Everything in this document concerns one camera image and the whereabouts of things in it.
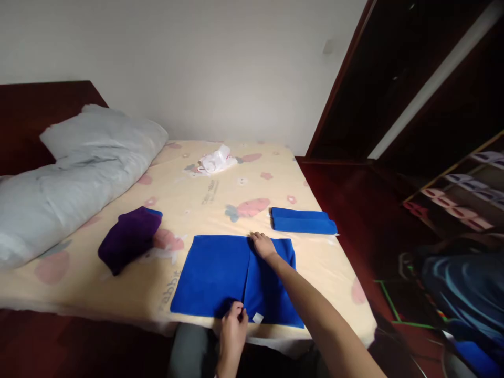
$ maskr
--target mattress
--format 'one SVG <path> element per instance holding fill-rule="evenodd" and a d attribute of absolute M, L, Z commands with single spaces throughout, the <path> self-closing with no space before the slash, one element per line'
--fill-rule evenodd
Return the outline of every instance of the mattress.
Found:
<path fill-rule="evenodd" d="M 289 238 L 297 271 L 341 313 L 362 342 L 376 322 L 336 236 L 276 232 L 269 208 L 319 211 L 287 147 L 226 141 L 238 164 L 212 176 L 198 159 L 220 142 L 170 141 L 128 191 L 49 252 L 0 274 L 0 307 L 124 322 L 169 334 L 178 322 L 215 327 L 213 318 L 170 312 L 170 304 L 196 235 L 264 232 Z M 146 206 L 163 213 L 157 247 L 114 277 L 97 250 L 118 216 Z M 286 354 L 310 340 L 306 328 L 249 324 L 248 341 Z"/>

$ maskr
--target folded purple towel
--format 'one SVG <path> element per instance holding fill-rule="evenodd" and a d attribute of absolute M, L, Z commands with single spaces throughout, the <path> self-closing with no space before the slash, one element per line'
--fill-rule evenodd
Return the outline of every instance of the folded purple towel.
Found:
<path fill-rule="evenodd" d="M 98 257 L 117 276 L 122 269 L 154 246 L 153 236 L 163 214 L 140 207 L 119 215 L 118 222 L 98 248 Z"/>

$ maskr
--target dark wooden cabinet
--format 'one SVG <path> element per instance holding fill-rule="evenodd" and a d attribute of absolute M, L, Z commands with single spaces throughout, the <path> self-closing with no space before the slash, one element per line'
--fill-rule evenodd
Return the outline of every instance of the dark wooden cabinet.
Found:
<path fill-rule="evenodd" d="M 504 129 L 504 20 L 451 73 L 378 161 L 428 182 Z"/>
<path fill-rule="evenodd" d="M 370 0 L 307 157 L 365 160 L 488 3 Z"/>

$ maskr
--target white plastic bag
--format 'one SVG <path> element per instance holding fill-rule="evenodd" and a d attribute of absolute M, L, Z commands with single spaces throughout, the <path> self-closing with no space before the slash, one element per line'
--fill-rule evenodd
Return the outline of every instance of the white plastic bag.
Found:
<path fill-rule="evenodd" d="M 198 171 L 206 174 L 213 174 L 228 169 L 235 165 L 238 161 L 231 156 L 231 149 L 222 144 L 214 153 L 203 155 L 199 160 L 201 166 Z"/>

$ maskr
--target wall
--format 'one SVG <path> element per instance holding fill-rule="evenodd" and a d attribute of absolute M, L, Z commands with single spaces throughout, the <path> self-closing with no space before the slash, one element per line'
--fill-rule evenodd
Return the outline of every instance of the wall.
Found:
<path fill-rule="evenodd" d="M 266 140 L 304 155 L 364 5 L 3 0 L 0 83 L 89 79 L 171 139 Z"/>

